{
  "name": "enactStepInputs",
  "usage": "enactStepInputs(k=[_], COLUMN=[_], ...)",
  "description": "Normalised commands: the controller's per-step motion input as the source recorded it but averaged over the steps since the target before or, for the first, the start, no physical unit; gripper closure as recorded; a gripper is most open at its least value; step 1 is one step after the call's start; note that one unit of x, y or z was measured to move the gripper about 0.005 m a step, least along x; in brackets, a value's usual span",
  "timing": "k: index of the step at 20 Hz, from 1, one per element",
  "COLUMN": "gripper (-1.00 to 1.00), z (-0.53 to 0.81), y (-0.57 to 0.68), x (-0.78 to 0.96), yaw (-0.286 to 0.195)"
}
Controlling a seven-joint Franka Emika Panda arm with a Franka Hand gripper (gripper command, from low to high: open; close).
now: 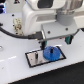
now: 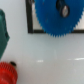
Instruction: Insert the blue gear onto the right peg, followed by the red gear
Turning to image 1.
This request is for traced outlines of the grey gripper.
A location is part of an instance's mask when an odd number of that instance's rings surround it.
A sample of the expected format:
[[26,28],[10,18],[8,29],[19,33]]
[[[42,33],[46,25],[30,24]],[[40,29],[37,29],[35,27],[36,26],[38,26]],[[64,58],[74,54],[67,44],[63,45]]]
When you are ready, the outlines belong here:
[[48,46],[48,40],[66,37],[65,42],[72,43],[73,34],[78,30],[77,24],[73,18],[64,18],[56,22],[45,23],[41,26],[42,36],[45,47]]

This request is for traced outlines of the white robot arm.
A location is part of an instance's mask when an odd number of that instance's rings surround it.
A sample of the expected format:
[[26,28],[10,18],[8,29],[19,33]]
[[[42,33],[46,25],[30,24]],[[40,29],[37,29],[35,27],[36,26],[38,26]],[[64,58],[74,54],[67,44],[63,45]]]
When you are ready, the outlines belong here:
[[22,10],[22,30],[41,43],[74,35],[84,28],[83,0],[27,0]]

